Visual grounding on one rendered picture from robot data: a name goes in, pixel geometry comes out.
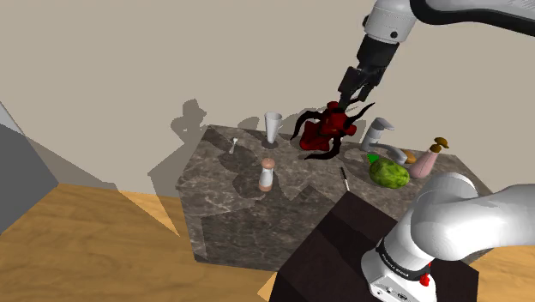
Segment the pink bottle with brown pump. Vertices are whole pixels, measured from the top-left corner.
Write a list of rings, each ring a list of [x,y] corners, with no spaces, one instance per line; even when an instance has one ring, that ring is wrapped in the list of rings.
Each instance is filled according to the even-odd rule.
[[[433,166],[435,165],[436,158],[443,148],[449,148],[448,141],[443,137],[436,137],[429,149],[423,153],[417,160],[411,164],[407,169],[411,178],[425,178],[427,177]]]

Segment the grey tap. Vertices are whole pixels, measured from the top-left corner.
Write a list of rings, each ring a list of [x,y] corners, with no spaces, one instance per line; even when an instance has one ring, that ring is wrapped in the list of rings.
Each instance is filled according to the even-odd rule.
[[[385,149],[394,156],[393,161],[399,165],[405,164],[408,156],[400,148],[379,143],[384,130],[394,130],[394,126],[385,118],[375,118],[364,135],[360,149],[369,153],[374,152],[375,148]]]

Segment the green knobbly fruit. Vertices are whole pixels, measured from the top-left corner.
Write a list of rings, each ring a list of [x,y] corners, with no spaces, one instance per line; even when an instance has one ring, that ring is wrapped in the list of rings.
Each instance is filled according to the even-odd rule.
[[[399,189],[410,181],[409,172],[399,164],[386,158],[379,158],[370,164],[370,179],[389,189]]]

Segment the white cup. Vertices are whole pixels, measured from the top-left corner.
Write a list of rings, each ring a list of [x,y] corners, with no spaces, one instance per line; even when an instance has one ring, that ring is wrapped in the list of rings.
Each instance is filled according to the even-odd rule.
[[[267,142],[274,143],[280,129],[282,115],[277,112],[266,112],[264,118]]]

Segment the white shaker with tan cap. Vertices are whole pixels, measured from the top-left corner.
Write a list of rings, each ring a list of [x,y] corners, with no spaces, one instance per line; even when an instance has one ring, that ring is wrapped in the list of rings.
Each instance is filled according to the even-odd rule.
[[[275,161],[272,158],[264,158],[261,161],[262,171],[259,178],[259,189],[261,191],[270,191],[274,181]]]

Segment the red figure with black horns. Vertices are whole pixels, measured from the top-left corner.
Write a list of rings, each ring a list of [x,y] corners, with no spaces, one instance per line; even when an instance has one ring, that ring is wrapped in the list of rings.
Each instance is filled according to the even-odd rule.
[[[339,101],[328,102],[323,112],[306,111],[296,121],[291,140],[304,126],[299,147],[305,151],[322,151],[321,154],[309,154],[305,159],[330,160],[340,152],[342,138],[355,135],[358,127],[354,123],[373,105],[368,104],[354,116],[347,116],[346,107]]]

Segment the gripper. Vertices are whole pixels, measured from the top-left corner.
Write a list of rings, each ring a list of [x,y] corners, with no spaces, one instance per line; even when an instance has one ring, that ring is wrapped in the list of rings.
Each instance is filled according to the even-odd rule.
[[[365,102],[370,92],[378,86],[391,63],[400,43],[387,43],[365,35],[357,53],[358,69],[350,66],[338,87],[339,108],[346,109],[350,99],[358,90],[355,102]],[[361,71],[369,76],[369,82],[361,82]]]

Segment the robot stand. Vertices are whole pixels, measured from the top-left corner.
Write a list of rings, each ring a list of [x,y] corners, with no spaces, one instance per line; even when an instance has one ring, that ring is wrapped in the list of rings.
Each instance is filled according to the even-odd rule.
[[[347,191],[280,268],[268,302],[381,302],[361,258],[396,223]]]

